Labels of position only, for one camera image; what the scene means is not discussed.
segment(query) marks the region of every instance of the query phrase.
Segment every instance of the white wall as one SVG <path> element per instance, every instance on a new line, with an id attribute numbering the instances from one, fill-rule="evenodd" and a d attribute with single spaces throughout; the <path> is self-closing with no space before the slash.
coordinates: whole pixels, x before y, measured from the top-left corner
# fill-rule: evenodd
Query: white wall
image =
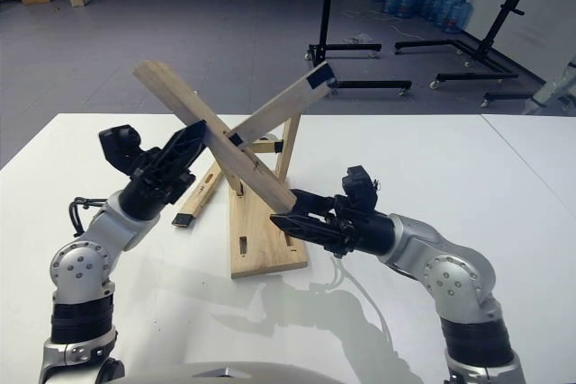
<path id="1" fill-rule="evenodd" d="M 472 0 L 466 31 L 482 39 L 505 0 Z M 496 37 L 494 48 L 542 77 L 561 74 L 576 53 L 576 0 L 520 0 Z"/>

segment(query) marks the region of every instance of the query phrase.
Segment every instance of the rolling rack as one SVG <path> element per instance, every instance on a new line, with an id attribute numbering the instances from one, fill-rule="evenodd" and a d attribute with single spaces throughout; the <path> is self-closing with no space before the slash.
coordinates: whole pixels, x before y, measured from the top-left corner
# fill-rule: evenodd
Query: rolling rack
<path id="1" fill-rule="evenodd" d="M 304 55 L 316 67 L 326 59 L 327 51 L 357 51 L 368 50 L 369 58 L 375 58 L 375 52 L 382 50 L 382 44 L 328 44 L 328 25 L 330 20 L 330 6 L 332 0 L 324 0 L 322 4 L 322 22 L 320 25 L 320 39 L 318 44 L 311 44 Z M 399 95 L 404 95 L 412 86 L 409 80 L 346 80 L 337 81 L 338 89 L 400 89 Z"/>
<path id="2" fill-rule="evenodd" d="M 500 6 L 500 12 L 494 20 L 494 23 L 490 27 L 490 30 L 486 34 L 486 37 L 480 42 L 478 47 L 468 45 L 461 40 L 419 40 L 411 41 L 406 40 L 402 42 L 396 42 L 394 44 L 394 54 L 399 54 L 401 49 L 407 47 L 430 47 L 436 45 L 452 45 L 457 49 L 458 54 L 465 53 L 470 56 L 470 60 L 464 63 L 465 67 L 470 67 L 473 62 L 478 62 L 486 66 L 490 73 L 438 73 L 436 78 L 432 83 L 430 83 L 431 89 L 437 89 L 439 84 L 445 81 L 460 81 L 460 80 L 503 80 L 505 78 L 518 78 L 518 74 L 513 73 L 508 68 L 502 66 L 499 62 L 493 60 L 489 57 L 490 50 L 494 43 L 496 35 L 500 31 L 502 24 L 506 21 L 509 13 L 516 13 L 518 15 L 524 15 L 523 11 L 517 9 L 518 2 L 520 0 L 506 0 L 504 4 Z"/>

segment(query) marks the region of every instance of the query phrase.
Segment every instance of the wooden stand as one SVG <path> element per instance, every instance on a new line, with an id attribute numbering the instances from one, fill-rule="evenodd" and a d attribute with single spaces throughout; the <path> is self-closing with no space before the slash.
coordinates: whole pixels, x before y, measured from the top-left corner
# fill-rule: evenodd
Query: wooden stand
<path id="1" fill-rule="evenodd" d="M 314 68 L 234 129 L 229 129 L 168 65 L 146 61 L 136 67 L 134 75 L 185 124 L 204 121 L 207 126 L 203 141 L 216 163 L 194 190 L 188 211 L 198 216 L 217 185 L 215 175 L 220 169 L 230 185 L 232 278 L 305 267 L 308 257 L 304 244 L 276 228 L 270 214 L 289 212 L 296 203 L 285 177 L 302 110 L 328 95 L 337 82 L 328 64 Z M 284 121 L 282 153 L 274 173 L 252 146 Z"/>
<path id="2" fill-rule="evenodd" d="M 229 189 L 229 205 L 232 279 L 308 265 L 304 242 L 280 231 L 270 221 L 272 209 L 249 187 L 241 196 Z"/>

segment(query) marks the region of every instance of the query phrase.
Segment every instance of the gray floor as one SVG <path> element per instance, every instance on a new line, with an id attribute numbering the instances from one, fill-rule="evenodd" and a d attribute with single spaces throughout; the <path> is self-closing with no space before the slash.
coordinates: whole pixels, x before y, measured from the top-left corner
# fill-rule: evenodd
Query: gray floor
<path id="1" fill-rule="evenodd" d="M 330 63 L 340 79 L 411 79 L 412 90 L 403 97 L 395 90 L 341 90 L 308 113 L 476 113 L 488 90 L 539 86 L 521 76 L 503 85 L 456 82 L 431 91 L 437 72 L 473 69 L 448 48 L 394 56 L 396 40 L 446 35 L 419 18 L 378 10 L 371 0 L 333 1 L 329 41 L 365 33 L 383 49 L 377 59 L 334 53 Z M 166 61 L 216 112 L 250 113 L 310 68 L 303 53 L 318 41 L 320 11 L 321 0 L 1 3 L 0 166 L 59 112 L 167 112 L 131 75 L 145 59 Z M 497 103 L 488 112 L 521 107 Z"/>

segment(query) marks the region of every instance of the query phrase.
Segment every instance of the silver robot arm segment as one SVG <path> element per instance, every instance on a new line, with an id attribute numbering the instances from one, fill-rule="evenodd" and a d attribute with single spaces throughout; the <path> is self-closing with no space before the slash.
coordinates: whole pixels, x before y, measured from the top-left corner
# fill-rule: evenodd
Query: silver robot arm segment
<path id="1" fill-rule="evenodd" d="M 419 220 L 388 215 L 394 246 L 378 257 L 419 281 L 436 303 L 446 340 L 449 384 L 524 384 L 502 309 L 492 296 L 496 274 L 482 254 L 443 238 Z"/>
<path id="2" fill-rule="evenodd" d="M 106 159 L 130 182 L 103 204 L 86 232 L 79 223 L 76 239 L 50 262 L 56 291 L 40 384 L 58 375 L 75 375 L 69 382 L 88 377 L 98 384 L 123 377 L 122 363 L 109 357 L 117 338 L 110 274 L 121 253 L 137 246 L 157 224 L 160 211 L 194 182 L 188 166 L 204 149 L 204 132 L 205 123 L 199 121 L 174 134 L 164 148 L 148 151 L 140 149 L 140 136 L 128 125 L 101 132 Z"/>

